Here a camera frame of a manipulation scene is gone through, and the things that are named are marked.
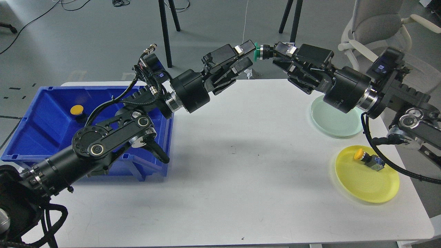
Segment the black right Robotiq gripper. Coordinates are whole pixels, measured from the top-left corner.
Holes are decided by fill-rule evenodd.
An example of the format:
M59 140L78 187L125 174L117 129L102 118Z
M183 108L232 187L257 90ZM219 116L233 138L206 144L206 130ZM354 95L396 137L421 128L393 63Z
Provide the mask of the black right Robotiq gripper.
M370 86L371 78L349 66L336 68L331 63L333 56L333 51L310 44L295 47L278 42L274 46L273 64L306 94L322 92L325 103L348 113Z

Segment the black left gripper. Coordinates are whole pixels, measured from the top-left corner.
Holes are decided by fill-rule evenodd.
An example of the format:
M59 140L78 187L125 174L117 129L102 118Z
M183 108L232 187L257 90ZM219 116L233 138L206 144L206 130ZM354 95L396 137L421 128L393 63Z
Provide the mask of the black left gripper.
M170 78L170 86L173 89L167 96L165 103L172 112L180 108L193 113L210 101L207 89L205 89L205 74L214 73L211 76L211 92L214 95L230 87L236 82L236 78L246 69L252 66L252 60L245 56L256 50L255 44L248 40L243 44L232 47L226 44L202 58L203 70L194 72L188 69L177 77Z

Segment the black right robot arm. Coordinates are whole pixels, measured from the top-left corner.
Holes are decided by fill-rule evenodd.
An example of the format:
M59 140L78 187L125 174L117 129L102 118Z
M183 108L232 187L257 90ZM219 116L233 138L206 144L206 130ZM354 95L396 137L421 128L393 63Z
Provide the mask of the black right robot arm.
M322 92L323 100L337 110L348 113L360 108L362 127L368 143L390 167L411 178L440 184L439 179L422 176L391 162L378 145L407 145L440 166L440 156L425 143L440 149L440 111L428 102L430 96L403 83L409 69L404 53L392 47L376 58L366 75L344 66L337 69L331 60L334 52L309 44L297 48L282 42L262 45L260 58L273 58L274 65L288 74L288 80L306 94ZM373 138L369 119L388 108L396 112L386 137Z

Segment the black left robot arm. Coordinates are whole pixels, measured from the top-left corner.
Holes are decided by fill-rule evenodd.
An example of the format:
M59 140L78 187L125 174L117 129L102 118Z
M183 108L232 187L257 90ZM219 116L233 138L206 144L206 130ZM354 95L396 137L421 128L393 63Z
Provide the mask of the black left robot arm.
M142 148L163 163L170 158L156 143L148 112L158 108L165 118L180 108L192 113L235 83L252 66L248 55L256 47L248 40L226 44L202 58L200 72L187 70L177 77L159 65L156 44L143 51L133 66L135 76L118 96L98 105L71 145L31 168L17 171L1 165L1 247L56 247L55 233L68 216L65 206L51 204L62 190L96 171L108 171L129 148Z

